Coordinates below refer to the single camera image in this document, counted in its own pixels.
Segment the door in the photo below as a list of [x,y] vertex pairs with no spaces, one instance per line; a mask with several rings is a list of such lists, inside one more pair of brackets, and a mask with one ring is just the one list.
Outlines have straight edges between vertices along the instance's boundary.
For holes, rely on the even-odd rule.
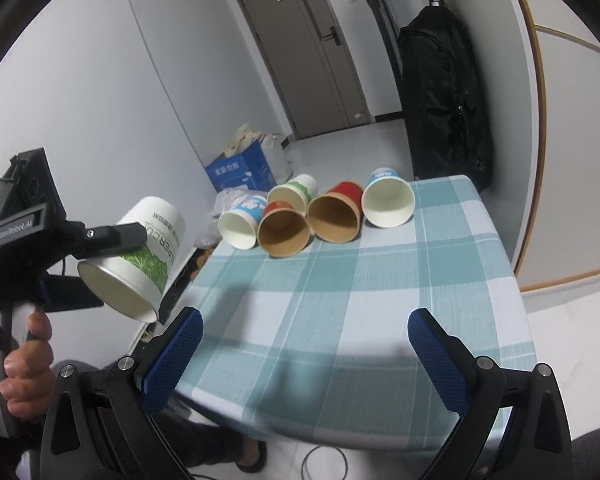
[[240,0],[296,135],[368,124],[349,51],[326,0]]

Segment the hand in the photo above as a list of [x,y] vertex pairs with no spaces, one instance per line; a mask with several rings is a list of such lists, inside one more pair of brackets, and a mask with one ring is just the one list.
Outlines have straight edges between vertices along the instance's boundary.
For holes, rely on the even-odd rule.
[[13,416],[31,418],[44,415],[49,407],[56,376],[49,369],[54,353],[51,323],[44,312],[37,311],[27,319],[29,332],[37,339],[27,341],[4,359],[7,378],[0,382],[0,392],[7,400]]

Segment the black cable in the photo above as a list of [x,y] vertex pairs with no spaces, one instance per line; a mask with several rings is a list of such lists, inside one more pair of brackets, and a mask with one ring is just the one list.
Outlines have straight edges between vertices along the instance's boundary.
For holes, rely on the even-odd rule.
[[306,480],[306,478],[304,476],[304,470],[307,469],[307,465],[306,465],[307,460],[309,460],[311,453],[313,453],[317,449],[320,449],[321,447],[329,447],[331,449],[335,449],[338,453],[340,453],[342,455],[342,458],[344,459],[344,476],[342,477],[342,480],[345,480],[345,478],[347,477],[347,474],[349,473],[349,462],[347,462],[347,457],[345,456],[345,454],[343,453],[343,451],[340,448],[331,447],[331,446],[316,446],[309,453],[307,453],[304,456],[304,460],[302,460],[302,463],[300,465],[300,478],[302,480]]

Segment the backpack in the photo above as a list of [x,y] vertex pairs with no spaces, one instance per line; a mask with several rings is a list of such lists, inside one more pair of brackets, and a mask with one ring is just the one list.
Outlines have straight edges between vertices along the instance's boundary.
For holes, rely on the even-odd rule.
[[413,174],[465,174],[482,191],[493,141],[471,40],[444,0],[429,3],[398,38]]

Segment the door frame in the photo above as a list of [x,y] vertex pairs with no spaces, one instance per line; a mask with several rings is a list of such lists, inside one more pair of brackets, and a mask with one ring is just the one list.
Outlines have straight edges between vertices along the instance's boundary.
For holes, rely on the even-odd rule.
[[[236,1],[238,2],[238,6],[240,7],[240,10],[242,11],[242,15],[244,16],[244,19],[246,20],[247,24],[249,25],[249,31],[253,37],[253,41],[258,46],[258,52],[260,54],[260,57],[262,58],[264,65],[267,67],[267,71],[269,72],[269,76],[271,78],[271,81],[273,82],[273,86],[276,89],[278,98],[280,99],[280,102],[282,103],[282,107],[285,111],[286,118],[289,121],[289,124],[291,125],[291,128],[294,132],[293,138],[291,140],[301,140],[300,137],[298,136],[298,128],[296,127],[296,124],[294,123],[293,117],[291,116],[289,108],[286,104],[286,99],[282,93],[282,90],[280,89],[280,85],[278,84],[276,74],[273,71],[273,68],[269,63],[269,59],[267,58],[266,53],[264,52],[264,48],[263,48],[262,44],[260,43],[260,38],[258,36],[258,33],[255,30],[255,26],[253,25],[253,22],[251,21],[251,18],[249,16],[249,14],[247,13],[247,9],[245,8],[244,4],[242,3],[242,0],[236,0]],[[353,71],[354,79],[356,81],[356,86],[358,88],[358,91],[360,92],[360,95],[362,96],[362,104],[363,104],[364,111],[365,111],[367,121],[368,121],[366,124],[372,124],[374,122],[374,117],[373,117],[373,115],[371,115],[368,105],[366,103],[366,96],[362,89],[362,85],[360,84],[360,77],[358,76],[358,70],[356,69],[356,65],[355,65],[355,63],[353,63],[353,58],[351,57],[351,51],[349,50],[349,45],[347,44],[347,38],[345,37],[345,35],[342,31],[342,28],[340,27],[340,21],[338,20],[338,17],[333,10],[333,6],[331,5],[331,0],[325,0],[325,2],[327,3],[327,7],[329,9],[329,12],[331,13],[333,22],[335,23],[335,27],[340,36],[340,40],[342,41],[342,46],[344,47],[345,53],[347,54],[347,61],[349,63],[351,70]],[[357,128],[358,126],[348,126],[347,128],[343,128],[343,129],[347,130],[352,127]],[[329,134],[329,133],[331,133],[331,131],[324,132],[323,134],[318,134],[316,136],[312,136],[309,138],[318,137],[320,135],[325,135],[325,134]]]

